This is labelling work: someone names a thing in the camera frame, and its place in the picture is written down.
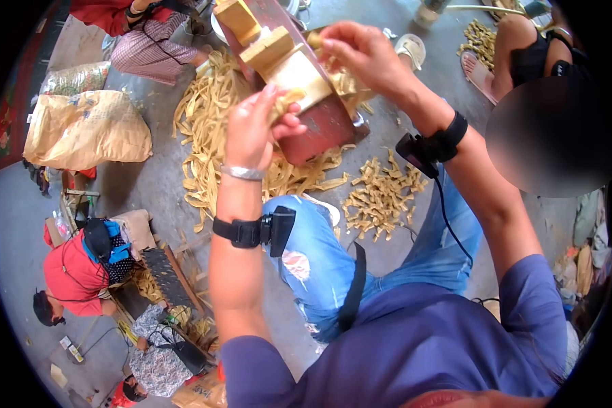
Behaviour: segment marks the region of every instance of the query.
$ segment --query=blue t-shirt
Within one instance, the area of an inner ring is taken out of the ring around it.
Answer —
[[[256,336],[222,345],[229,407],[397,407],[441,389],[551,396],[566,358],[561,298],[546,259],[515,263],[499,287],[501,323],[480,304],[426,283],[370,299],[295,383]]]

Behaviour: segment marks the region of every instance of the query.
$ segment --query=black hair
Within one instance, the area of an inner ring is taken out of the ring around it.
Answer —
[[[136,387],[135,385],[132,387],[129,384],[127,384],[126,382],[122,383],[122,393],[124,394],[125,397],[127,397],[128,400],[130,400],[131,402],[140,402],[143,401],[145,399],[144,396],[142,395],[138,395],[136,393],[136,390],[134,389],[134,387]]]
[[[52,303],[48,300],[48,295],[45,290],[41,290],[34,294],[34,314],[38,318],[38,321],[45,324],[47,327],[57,326],[59,323],[65,323],[66,319],[63,317],[57,320],[52,320],[53,310]]]

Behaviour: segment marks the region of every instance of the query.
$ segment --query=foot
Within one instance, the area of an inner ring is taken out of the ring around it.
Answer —
[[[471,51],[464,51],[460,54],[460,63],[462,64],[465,77],[474,84],[492,104],[496,105],[498,99],[492,94],[494,74],[492,74],[485,65],[478,62],[476,54]]]
[[[426,48],[420,37],[415,34],[405,34],[397,41],[394,50],[401,62],[408,68],[413,71],[422,69],[426,58]]]
[[[209,54],[211,53],[211,51],[213,51],[212,46],[208,44],[201,46],[197,51],[195,58],[193,58],[190,63],[193,64],[195,67],[199,67],[200,65],[209,61]]]

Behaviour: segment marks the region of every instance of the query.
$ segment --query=ripped jeans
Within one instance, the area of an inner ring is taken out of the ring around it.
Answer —
[[[442,165],[439,170],[449,224],[475,258],[483,231]],[[434,183],[432,188],[431,206],[408,256],[398,269],[385,276],[367,273],[360,309],[377,294],[407,283],[432,283],[459,295],[465,291],[469,259],[448,233],[440,193]],[[263,205],[263,213],[271,213],[277,206],[292,208],[297,215],[282,262],[278,258],[271,261],[276,266],[280,264],[280,275],[292,289],[295,305],[312,337],[330,343],[341,333],[338,311],[354,277],[355,260],[335,238],[328,209],[291,195],[269,200]]]

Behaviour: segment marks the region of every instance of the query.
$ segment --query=floral pattern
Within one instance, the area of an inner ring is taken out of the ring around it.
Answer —
[[[192,373],[171,348],[155,347],[170,344],[163,336],[173,341],[183,340],[170,327],[159,324],[158,316],[162,311],[163,307],[158,304],[147,306],[134,323],[132,331],[137,336],[147,338],[149,348],[145,352],[134,348],[129,367],[148,394],[170,397],[184,381],[192,377]]]

